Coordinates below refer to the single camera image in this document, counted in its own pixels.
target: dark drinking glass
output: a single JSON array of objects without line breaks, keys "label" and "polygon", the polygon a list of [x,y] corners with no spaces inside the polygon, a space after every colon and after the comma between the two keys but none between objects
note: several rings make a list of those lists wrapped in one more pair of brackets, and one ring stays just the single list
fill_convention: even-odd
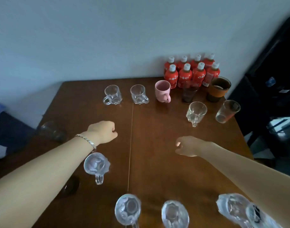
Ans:
[{"label": "dark drinking glass", "polygon": [[186,81],[183,84],[182,102],[191,103],[198,89],[198,84],[192,81]]}]

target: white wall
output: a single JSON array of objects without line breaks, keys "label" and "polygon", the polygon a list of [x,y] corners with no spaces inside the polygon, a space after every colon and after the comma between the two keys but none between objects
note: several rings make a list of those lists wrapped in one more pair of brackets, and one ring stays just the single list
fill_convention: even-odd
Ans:
[{"label": "white wall", "polygon": [[0,102],[36,127],[62,81],[161,76],[199,52],[235,85],[289,15],[290,0],[0,0]]}]

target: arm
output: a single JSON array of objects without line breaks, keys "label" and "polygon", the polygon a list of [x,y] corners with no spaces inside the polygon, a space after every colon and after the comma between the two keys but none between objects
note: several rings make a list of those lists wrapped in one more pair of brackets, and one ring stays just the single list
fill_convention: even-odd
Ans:
[{"label": "arm", "polygon": [[192,136],[178,138],[176,146],[180,144],[176,153],[204,158],[276,222],[290,228],[290,176]]},{"label": "arm", "polygon": [[[117,137],[113,122],[99,122],[82,134],[96,146]],[[81,137],[50,150],[0,179],[0,227],[32,227],[93,150]]]}]

